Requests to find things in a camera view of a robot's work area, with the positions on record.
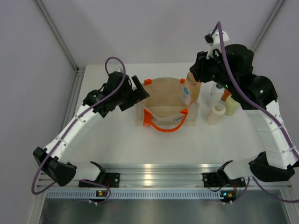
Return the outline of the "cream cylindrical bottle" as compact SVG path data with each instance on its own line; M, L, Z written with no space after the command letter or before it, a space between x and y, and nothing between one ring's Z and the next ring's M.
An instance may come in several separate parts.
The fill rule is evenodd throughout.
M224 106L224 104L222 103L217 103L217 104L214 104L212 107L211 107L211 110L207 116L207 123L209 125L216 125L219 123L220 121L220 118L225 114L226 112L226 108Z

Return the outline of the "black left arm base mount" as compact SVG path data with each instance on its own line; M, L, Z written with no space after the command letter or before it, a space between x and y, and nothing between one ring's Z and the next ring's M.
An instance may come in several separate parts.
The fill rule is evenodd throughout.
M80 180L78 186L80 188L95 188L98 187L98 185L95 185L95 183L97 183L102 184L108 188L118 188L120 183L120 177L120 173L101 172L95 181L89 181L91 183L86 183Z

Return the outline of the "amber bottle pink cap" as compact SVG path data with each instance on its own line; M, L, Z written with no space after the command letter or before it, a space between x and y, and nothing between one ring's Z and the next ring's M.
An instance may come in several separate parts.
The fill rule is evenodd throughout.
M186 79L183 83L182 102L186 106L193 105L197 102L197 86L191 72L187 73Z

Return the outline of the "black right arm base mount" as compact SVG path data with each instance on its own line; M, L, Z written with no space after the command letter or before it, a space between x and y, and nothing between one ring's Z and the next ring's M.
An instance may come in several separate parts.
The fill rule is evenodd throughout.
M202 180L205 188L223 188L223 187L245 187L245 178L226 180L217 172L202 173Z

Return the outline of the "white square bottle black cap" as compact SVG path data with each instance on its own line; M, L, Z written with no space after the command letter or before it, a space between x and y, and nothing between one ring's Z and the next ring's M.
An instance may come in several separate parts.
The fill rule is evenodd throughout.
M220 84L218 83L213 84L207 100L207 105L209 108L211 108L214 104L220 102L222 95L224 94L224 90L225 89Z

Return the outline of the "beige canvas bag orange handles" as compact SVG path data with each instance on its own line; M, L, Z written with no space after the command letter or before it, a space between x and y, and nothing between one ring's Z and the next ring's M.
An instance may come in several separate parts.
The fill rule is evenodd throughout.
M195 126L199 103L183 104L184 81L184 78L172 77L144 80L142 86L150 97L135 106L135 125L151 126L164 133L174 132L182 126Z

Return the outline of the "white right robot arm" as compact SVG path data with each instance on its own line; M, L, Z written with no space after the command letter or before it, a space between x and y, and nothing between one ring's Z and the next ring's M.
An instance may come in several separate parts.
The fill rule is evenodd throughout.
M264 150L252 159L227 161L218 170L217 179L229 185L234 179L255 177L263 182L284 182L295 174L299 160L280 116L278 95L271 80L253 73L254 53L241 44L225 47L228 65L235 82L242 90L238 93L230 80L220 51L215 49L212 57L207 52L197 53L190 72L195 80L206 83L214 81L231 93L253 123Z

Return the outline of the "green pump lotion bottle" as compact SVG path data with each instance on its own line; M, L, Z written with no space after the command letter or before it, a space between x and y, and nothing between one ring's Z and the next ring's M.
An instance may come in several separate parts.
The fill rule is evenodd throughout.
M232 96L230 95L226 98L224 106L225 106L225 109L226 109L224 115L232 116L237 112L237 110L240 107L240 104L237 101L235 101L232 98Z

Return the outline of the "orange bottle blue spray top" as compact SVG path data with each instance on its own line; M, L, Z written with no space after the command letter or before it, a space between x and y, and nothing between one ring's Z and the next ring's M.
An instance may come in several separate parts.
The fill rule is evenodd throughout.
M222 97L221 97L221 100L222 101L226 101L226 99L228 98L228 96L230 96L231 95L231 92L229 92L228 90L224 90L224 93L223 93L223 95L222 95Z

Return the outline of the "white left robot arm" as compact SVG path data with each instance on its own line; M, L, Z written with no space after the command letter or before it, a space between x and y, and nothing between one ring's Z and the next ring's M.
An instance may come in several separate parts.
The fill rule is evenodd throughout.
M44 148L37 147L33 156L42 171L59 186L65 186L73 178L89 180L94 186L105 183L104 168L90 162L80 168L70 160L78 143L91 128L116 107L124 111L149 97L137 76L129 77L121 72L109 74L108 80L98 90L92 90L83 100L79 110L62 132Z

